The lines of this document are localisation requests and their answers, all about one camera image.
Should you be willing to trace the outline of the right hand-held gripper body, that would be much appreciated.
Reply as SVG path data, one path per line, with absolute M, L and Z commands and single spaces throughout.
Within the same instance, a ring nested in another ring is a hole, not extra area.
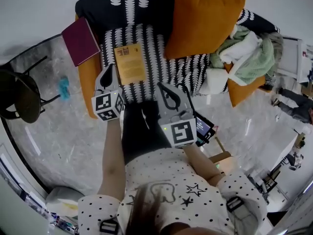
M 196 119 L 192 113 L 182 111 L 158 121 L 168 142 L 174 148 L 191 145 L 197 140 Z

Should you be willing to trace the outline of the yellow book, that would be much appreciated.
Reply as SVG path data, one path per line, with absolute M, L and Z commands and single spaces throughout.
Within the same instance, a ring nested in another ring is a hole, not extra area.
M 139 43 L 116 47 L 114 54 L 122 85 L 138 83 L 146 79 L 143 55 Z

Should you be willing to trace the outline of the person's left forearm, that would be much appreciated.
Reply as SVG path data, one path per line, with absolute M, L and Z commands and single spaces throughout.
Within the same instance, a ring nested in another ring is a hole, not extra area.
M 98 194 L 124 199 L 126 172 L 120 121 L 108 121 L 102 159 L 103 179 Z

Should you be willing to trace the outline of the black white patterned book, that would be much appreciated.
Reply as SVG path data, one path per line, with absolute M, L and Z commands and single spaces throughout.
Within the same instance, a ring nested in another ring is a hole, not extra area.
M 279 28 L 245 8 L 245 0 L 78 0 L 76 18 L 95 32 L 100 53 L 79 65 L 85 104 L 91 107 L 100 70 L 116 62 L 117 47 L 140 44 L 146 78 L 122 86 L 128 103 L 152 100 L 157 83 L 184 84 L 196 93 L 210 53 L 233 26 L 256 34 Z

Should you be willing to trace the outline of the maroon book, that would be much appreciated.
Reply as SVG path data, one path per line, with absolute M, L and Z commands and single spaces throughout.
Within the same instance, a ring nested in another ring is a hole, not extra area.
M 65 28 L 62 37 L 76 67 L 100 52 L 90 25 L 84 17 Z

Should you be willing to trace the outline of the black screen device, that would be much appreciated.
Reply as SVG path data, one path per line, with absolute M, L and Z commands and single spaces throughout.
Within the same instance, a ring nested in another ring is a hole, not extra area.
M 216 134 L 216 131 L 214 130 L 215 125 L 198 112 L 196 112 L 196 124 L 196 145 L 201 147 L 206 143 L 209 143 L 209 140 Z

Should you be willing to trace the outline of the teal fluffy duster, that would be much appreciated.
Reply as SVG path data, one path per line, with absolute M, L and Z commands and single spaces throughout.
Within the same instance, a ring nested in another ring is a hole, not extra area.
M 68 78 L 66 76 L 61 77 L 58 82 L 58 92 L 62 100 L 68 100 L 70 98 L 68 88 L 69 88 Z

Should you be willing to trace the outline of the person's black trousers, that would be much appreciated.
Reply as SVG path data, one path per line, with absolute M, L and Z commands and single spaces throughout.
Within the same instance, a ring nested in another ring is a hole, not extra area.
M 158 120 L 156 101 L 143 101 L 125 106 L 122 149 L 126 164 L 146 153 L 171 147 Z

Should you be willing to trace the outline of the white pillow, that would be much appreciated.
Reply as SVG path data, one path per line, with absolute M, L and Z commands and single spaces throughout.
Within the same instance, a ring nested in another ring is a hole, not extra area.
M 199 90 L 201 94 L 220 94 L 224 91 L 228 80 L 228 72 L 225 69 L 207 68 L 206 78 Z

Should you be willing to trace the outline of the small orange cushion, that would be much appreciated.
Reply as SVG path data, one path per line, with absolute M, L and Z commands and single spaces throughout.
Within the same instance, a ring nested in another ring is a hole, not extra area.
M 240 86 L 230 78 L 227 80 L 228 93 L 232 107 L 235 108 L 242 101 L 252 95 L 260 86 L 265 84 L 265 76 L 260 76 L 246 86 Z

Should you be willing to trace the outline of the green and white blanket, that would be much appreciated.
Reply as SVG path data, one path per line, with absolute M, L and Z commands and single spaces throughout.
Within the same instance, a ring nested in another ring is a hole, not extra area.
M 230 36 L 210 54 L 212 68 L 232 64 L 229 79 L 246 86 L 265 75 L 274 65 L 274 47 L 269 34 L 256 35 L 248 28 L 235 25 Z

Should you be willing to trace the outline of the large orange cushion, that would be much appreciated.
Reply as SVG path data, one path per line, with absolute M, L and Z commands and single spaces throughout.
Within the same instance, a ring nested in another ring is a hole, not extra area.
M 164 56 L 210 54 L 230 35 L 246 0 L 175 0 Z

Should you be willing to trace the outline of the grey round pouf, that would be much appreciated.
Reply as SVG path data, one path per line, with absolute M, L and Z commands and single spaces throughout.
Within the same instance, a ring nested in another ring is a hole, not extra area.
M 72 188 L 55 187 L 46 197 L 46 207 L 58 216 L 76 217 L 78 215 L 78 201 L 84 195 Z

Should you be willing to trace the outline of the grey knitted throw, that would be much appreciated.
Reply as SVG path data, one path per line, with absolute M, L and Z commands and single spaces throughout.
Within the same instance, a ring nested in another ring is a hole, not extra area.
M 283 37 L 278 32 L 263 33 L 262 38 L 268 37 L 273 45 L 274 65 L 265 75 L 264 87 L 266 90 L 272 90 L 274 82 L 276 80 L 275 75 L 278 69 L 279 62 L 281 61 L 283 54 Z

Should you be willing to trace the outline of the white cabinet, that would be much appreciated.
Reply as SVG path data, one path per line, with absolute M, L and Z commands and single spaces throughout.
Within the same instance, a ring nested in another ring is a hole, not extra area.
M 298 83 L 313 80 L 313 45 L 303 40 L 283 37 L 283 52 L 277 73 L 296 79 Z

